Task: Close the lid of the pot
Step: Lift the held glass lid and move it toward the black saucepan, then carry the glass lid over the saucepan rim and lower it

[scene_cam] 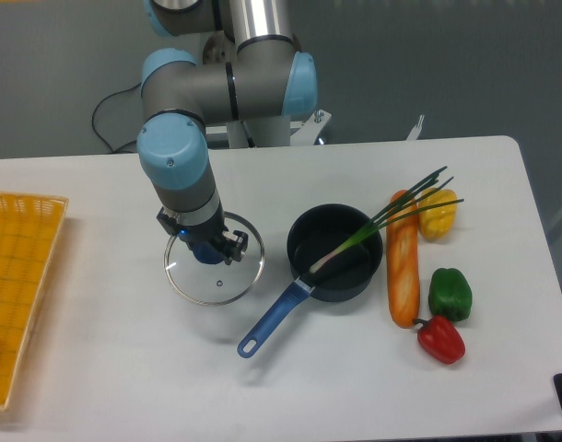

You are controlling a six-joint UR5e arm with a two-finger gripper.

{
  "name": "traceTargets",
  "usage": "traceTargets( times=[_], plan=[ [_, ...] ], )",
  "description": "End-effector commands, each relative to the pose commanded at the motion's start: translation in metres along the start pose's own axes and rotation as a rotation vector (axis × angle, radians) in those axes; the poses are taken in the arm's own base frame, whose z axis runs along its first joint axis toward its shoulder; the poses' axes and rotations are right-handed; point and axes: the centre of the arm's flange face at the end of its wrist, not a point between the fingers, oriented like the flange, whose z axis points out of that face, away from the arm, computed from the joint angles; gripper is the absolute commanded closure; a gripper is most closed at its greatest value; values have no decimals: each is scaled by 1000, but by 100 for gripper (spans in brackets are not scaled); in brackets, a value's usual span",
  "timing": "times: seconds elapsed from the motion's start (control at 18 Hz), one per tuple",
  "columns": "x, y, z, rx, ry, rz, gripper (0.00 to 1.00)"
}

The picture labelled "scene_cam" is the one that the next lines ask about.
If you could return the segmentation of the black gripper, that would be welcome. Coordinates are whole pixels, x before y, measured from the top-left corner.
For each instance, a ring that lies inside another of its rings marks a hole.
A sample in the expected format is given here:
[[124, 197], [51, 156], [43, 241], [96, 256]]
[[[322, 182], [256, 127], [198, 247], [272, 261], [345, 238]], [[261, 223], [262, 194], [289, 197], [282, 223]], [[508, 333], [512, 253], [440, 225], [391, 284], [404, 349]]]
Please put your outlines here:
[[194, 258], [202, 264], [215, 265], [241, 262], [248, 248], [249, 236], [239, 230], [230, 231], [225, 225], [222, 207], [204, 222], [191, 225], [182, 214], [161, 208], [157, 220], [171, 236], [184, 242]]

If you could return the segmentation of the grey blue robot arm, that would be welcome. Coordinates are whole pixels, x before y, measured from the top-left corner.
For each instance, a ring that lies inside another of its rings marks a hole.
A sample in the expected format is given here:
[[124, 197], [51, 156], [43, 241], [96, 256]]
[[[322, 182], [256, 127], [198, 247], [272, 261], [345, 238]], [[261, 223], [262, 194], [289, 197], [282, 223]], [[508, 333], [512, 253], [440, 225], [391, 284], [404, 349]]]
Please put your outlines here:
[[312, 114], [318, 99], [313, 58], [296, 48], [284, 1], [147, 1], [144, 8], [158, 35], [220, 31], [234, 44], [235, 58], [218, 64], [199, 64], [174, 48], [145, 59], [136, 148], [161, 201], [165, 231], [199, 262], [238, 262], [248, 237], [226, 228], [205, 130]]

